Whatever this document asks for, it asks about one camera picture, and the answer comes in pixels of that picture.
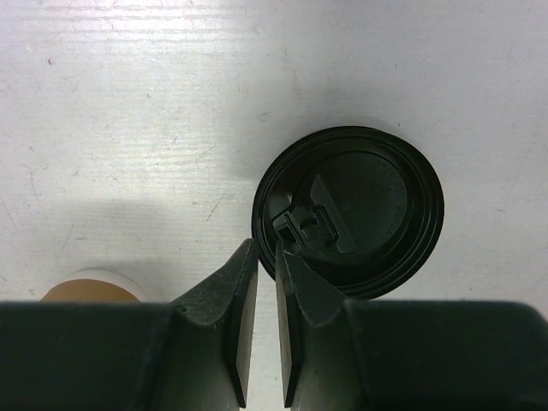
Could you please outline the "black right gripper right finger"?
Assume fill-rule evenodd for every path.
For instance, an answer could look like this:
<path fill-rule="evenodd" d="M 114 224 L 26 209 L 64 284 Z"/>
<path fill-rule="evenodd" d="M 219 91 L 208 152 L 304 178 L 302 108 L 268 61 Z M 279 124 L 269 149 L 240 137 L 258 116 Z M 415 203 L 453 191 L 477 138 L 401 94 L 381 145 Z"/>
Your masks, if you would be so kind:
<path fill-rule="evenodd" d="M 277 316 L 286 408 L 358 408 L 347 297 L 279 242 Z"/>

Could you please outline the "brown paper coffee cup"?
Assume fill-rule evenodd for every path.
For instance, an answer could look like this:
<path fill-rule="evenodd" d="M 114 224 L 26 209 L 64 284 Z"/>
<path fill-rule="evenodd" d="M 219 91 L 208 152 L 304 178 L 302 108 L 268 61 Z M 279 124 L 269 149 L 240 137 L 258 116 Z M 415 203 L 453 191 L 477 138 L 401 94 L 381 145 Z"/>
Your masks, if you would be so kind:
<path fill-rule="evenodd" d="M 133 280 L 113 271 L 89 269 L 70 274 L 53 286 L 41 301 L 142 302 L 145 291 Z"/>

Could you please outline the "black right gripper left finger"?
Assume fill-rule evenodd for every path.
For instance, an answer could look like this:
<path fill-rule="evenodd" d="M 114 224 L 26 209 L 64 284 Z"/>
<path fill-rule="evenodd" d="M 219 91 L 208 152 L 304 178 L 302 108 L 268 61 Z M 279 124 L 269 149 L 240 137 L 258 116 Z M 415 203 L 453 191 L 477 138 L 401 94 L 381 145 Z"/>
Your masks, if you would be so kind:
<path fill-rule="evenodd" d="M 244 408 L 258 286 L 246 239 L 218 270 L 173 301 L 171 408 Z"/>

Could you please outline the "black plastic cup lid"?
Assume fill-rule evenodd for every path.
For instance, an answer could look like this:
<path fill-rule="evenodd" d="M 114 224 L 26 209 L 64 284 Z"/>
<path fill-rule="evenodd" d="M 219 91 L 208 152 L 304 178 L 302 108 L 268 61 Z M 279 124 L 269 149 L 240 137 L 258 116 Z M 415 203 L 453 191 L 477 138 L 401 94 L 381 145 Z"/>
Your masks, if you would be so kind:
<path fill-rule="evenodd" d="M 371 300 L 425 264 L 443 221 L 440 180 L 417 148 L 375 128 L 341 126 L 297 140 L 271 163 L 251 231 L 270 276 L 282 243 L 345 295 Z"/>

